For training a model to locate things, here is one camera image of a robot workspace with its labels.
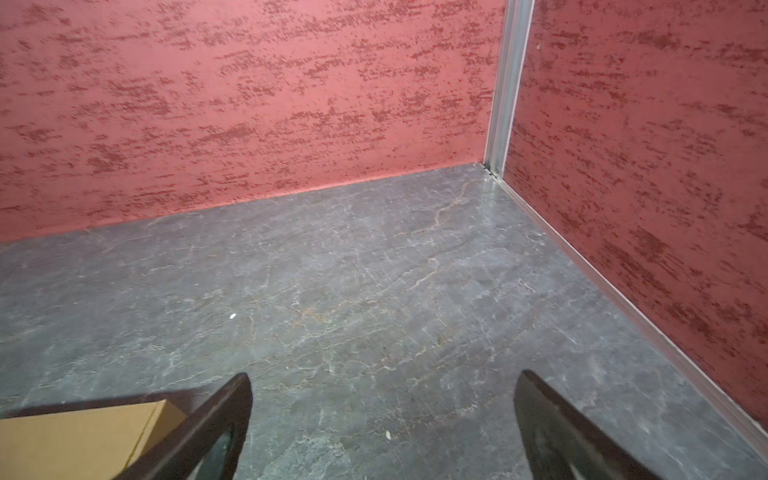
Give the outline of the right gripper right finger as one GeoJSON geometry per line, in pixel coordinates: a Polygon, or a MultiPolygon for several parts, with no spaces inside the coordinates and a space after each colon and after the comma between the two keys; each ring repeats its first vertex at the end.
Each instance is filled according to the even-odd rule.
{"type": "Polygon", "coordinates": [[[534,479],[657,479],[531,370],[520,373],[514,409],[534,479]]]}

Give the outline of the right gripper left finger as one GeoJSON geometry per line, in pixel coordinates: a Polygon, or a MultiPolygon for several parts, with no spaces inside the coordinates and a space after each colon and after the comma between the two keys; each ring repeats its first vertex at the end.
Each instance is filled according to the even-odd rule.
{"type": "Polygon", "coordinates": [[[246,440],[252,406],[250,378],[240,372],[117,477],[233,478],[246,440]]]}

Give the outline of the brown cardboard box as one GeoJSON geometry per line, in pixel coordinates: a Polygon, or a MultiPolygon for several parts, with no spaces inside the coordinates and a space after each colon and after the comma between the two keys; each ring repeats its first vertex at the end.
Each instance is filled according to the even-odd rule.
{"type": "Polygon", "coordinates": [[[3,479],[112,479],[187,415],[168,400],[1,421],[3,479]]]}

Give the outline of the right aluminium floor edge strip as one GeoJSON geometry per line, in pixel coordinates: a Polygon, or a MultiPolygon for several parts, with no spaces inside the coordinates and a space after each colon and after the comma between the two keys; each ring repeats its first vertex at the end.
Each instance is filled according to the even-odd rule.
{"type": "Polygon", "coordinates": [[[592,281],[647,340],[666,357],[694,389],[717,411],[750,448],[767,460],[767,431],[719,387],[672,339],[658,328],[631,300],[593,266],[568,240],[547,222],[521,195],[503,179],[495,182],[542,231],[554,241],[573,263],[592,281]]]}

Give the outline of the right aluminium corner post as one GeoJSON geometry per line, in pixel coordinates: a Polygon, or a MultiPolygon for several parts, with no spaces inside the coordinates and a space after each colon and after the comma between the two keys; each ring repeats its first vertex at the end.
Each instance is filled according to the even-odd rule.
{"type": "Polygon", "coordinates": [[[506,3],[483,165],[496,178],[505,172],[535,0],[506,3]]]}

